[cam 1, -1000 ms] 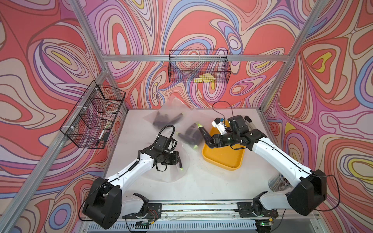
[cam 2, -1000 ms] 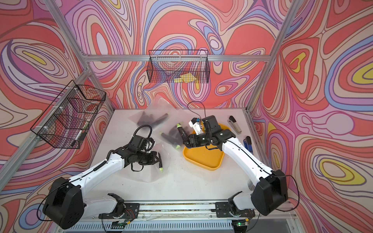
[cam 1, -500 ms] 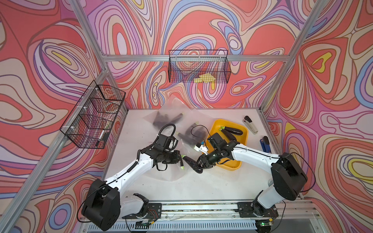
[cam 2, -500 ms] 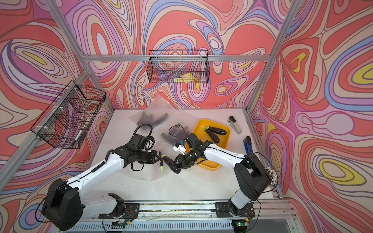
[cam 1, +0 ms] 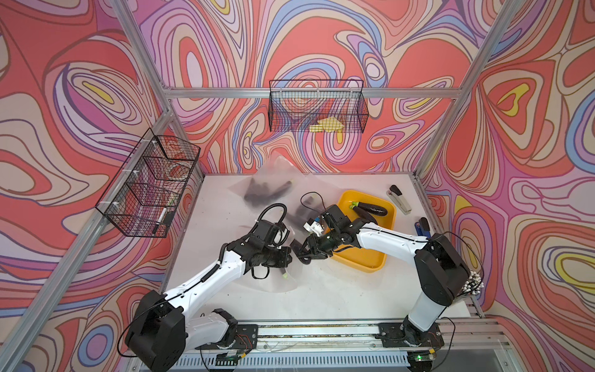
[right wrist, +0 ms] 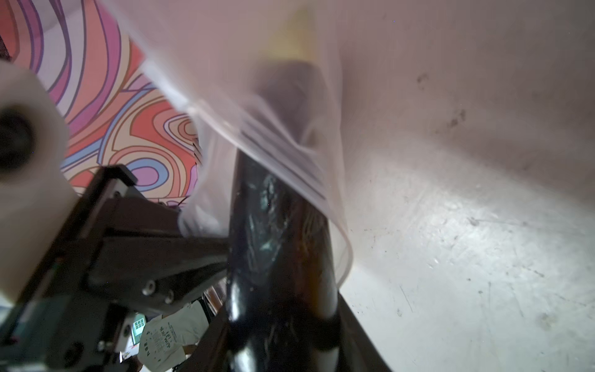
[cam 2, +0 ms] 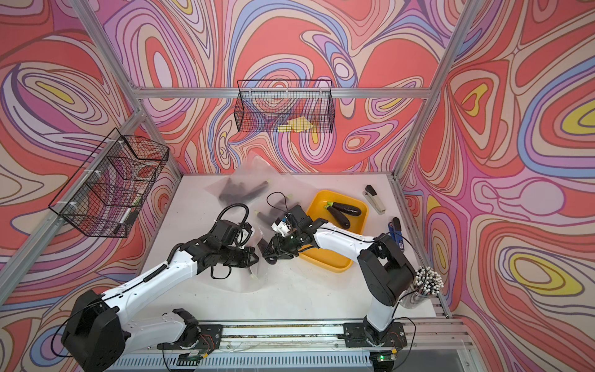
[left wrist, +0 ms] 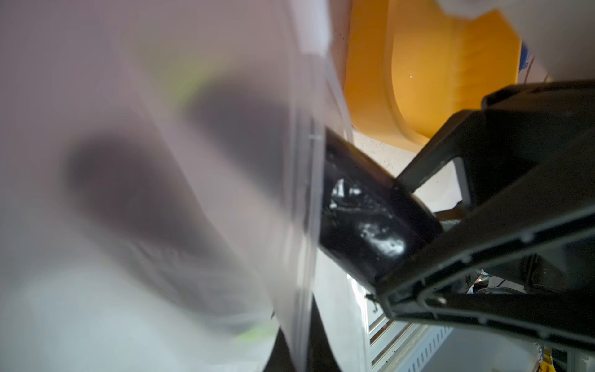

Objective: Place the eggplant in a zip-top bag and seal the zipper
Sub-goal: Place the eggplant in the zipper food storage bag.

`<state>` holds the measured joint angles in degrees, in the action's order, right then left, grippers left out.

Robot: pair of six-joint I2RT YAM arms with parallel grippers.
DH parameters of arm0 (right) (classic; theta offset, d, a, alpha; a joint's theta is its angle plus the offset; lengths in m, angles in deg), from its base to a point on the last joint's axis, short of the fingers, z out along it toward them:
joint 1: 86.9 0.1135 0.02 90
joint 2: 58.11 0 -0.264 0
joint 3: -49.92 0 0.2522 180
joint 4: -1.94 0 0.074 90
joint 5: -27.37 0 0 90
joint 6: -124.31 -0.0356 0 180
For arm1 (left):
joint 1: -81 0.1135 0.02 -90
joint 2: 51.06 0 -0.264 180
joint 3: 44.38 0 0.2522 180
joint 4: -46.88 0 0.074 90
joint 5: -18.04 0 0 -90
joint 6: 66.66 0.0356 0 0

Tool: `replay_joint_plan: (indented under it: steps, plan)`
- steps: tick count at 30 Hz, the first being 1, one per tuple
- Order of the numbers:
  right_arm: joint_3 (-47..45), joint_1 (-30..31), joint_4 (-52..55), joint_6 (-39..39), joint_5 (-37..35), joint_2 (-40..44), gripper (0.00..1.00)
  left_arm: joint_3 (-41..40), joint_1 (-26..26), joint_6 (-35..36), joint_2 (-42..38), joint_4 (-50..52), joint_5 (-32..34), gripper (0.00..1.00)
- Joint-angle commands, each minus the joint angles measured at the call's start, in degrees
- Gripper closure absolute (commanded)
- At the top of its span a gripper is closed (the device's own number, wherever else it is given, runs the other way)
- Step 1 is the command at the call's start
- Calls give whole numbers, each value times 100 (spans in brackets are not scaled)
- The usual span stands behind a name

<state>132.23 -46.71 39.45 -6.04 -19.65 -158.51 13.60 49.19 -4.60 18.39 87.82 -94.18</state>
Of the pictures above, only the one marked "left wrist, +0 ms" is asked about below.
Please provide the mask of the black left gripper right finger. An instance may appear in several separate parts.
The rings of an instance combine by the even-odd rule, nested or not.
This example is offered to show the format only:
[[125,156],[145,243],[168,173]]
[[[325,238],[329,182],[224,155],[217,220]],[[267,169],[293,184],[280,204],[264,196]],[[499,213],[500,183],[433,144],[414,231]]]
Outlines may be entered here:
[[308,338],[307,371],[341,372],[329,345],[325,327],[315,297],[311,304],[311,321]]

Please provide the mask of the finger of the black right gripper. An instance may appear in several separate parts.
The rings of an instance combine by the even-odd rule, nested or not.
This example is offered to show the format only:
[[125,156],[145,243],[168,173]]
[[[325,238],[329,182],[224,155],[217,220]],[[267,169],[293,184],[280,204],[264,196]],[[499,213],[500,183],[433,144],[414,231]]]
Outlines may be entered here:
[[375,295],[394,319],[591,351],[594,209],[474,215],[407,258]]
[[594,83],[511,85],[453,114],[397,178],[397,216],[420,219],[413,192],[450,161],[472,210],[594,126]]

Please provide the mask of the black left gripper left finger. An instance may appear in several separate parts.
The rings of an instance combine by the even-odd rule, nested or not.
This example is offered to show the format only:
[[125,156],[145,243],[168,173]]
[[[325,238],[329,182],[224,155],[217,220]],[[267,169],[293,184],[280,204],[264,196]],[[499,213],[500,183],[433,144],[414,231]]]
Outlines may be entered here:
[[263,372],[296,372],[282,329],[278,330],[273,350]]

